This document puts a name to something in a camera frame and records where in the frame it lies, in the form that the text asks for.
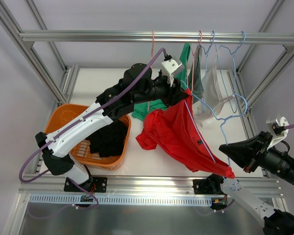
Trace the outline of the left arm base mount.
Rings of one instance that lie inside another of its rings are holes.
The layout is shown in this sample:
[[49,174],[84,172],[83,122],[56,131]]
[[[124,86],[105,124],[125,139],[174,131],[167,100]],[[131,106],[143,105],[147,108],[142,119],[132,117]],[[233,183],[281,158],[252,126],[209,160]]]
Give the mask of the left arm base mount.
[[[106,193],[107,190],[107,177],[92,176],[83,184],[78,185],[80,188],[94,193]],[[69,178],[66,178],[64,184],[65,192],[82,192]]]

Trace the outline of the red tank top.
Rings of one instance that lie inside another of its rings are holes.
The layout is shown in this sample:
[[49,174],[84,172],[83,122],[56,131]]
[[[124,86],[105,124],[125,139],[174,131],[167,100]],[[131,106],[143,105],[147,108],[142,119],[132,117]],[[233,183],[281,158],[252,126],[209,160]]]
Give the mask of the red tank top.
[[185,93],[187,98],[176,105],[149,113],[136,141],[144,150],[161,147],[191,172],[205,171],[234,179],[232,168],[213,154],[199,132],[192,111],[192,93],[189,89]]

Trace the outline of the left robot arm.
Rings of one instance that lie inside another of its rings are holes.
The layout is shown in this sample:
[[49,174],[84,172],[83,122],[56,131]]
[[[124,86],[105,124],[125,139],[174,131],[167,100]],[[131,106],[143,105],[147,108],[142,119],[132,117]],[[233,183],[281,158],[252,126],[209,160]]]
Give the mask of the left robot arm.
[[184,70],[177,59],[161,64],[158,76],[152,69],[137,63],[127,69],[118,83],[100,94],[83,113],[63,127],[35,136],[43,161],[52,175],[64,175],[80,191],[90,191],[94,181],[87,167],[74,160],[70,151],[95,131],[110,125],[134,110],[135,104],[161,100],[167,107],[187,97],[176,78]]

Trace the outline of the black tank top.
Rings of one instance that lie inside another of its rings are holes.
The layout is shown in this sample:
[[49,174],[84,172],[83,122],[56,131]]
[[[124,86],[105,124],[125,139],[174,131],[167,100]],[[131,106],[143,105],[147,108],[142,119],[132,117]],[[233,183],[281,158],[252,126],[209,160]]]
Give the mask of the black tank top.
[[100,158],[119,156],[123,152],[128,127],[120,120],[102,127],[85,138],[90,142],[90,153]]

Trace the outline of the green tank top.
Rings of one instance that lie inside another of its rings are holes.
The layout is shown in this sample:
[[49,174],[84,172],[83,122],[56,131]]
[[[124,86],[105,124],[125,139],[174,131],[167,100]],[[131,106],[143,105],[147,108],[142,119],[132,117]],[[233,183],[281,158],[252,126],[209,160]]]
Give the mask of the green tank top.
[[[184,66],[184,70],[177,75],[177,79],[187,83],[187,63],[191,54],[191,44],[185,43],[180,54],[179,60]],[[145,117],[154,110],[167,110],[167,107],[163,104],[161,100],[149,101],[145,103],[136,104],[134,106],[134,111],[132,112],[132,117],[140,121],[144,121]]]

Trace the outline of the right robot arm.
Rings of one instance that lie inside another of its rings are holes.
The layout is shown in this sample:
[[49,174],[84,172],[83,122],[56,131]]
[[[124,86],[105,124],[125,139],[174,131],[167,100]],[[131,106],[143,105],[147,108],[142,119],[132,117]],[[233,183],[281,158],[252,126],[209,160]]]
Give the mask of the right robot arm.
[[[236,143],[223,144],[219,150],[246,173],[261,167],[268,173],[294,186],[294,158],[287,151],[271,147],[273,136],[260,132],[257,136]],[[262,226],[266,235],[294,235],[294,215],[262,199],[278,197],[279,184],[273,179],[229,179],[211,174],[201,185],[209,194],[225,194],[239,203]]]

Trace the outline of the pink hanger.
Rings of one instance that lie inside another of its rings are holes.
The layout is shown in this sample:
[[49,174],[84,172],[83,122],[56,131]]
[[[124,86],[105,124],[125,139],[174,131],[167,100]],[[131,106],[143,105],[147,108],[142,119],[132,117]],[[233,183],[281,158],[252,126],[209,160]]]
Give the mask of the pink hanger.
[[[154,45],[155,45],[155,42],[154,42],[154,30],[152,30],[151,59],[154,57]],[[151,101],[148,101],[148,103],[147,103],[147,111],[148,112],[151,112],[150,107],[151,107]]]
[[202,31],[199,31],[200,39],[196,45],[196,49],[191,48],[191,53],[193,56],[192,66],[190,73],[187,77],[188,87],[193,92],[199,89],[201,86],[201,74],[200,74],[200,60],[201,60],[201,42],[202,42]]

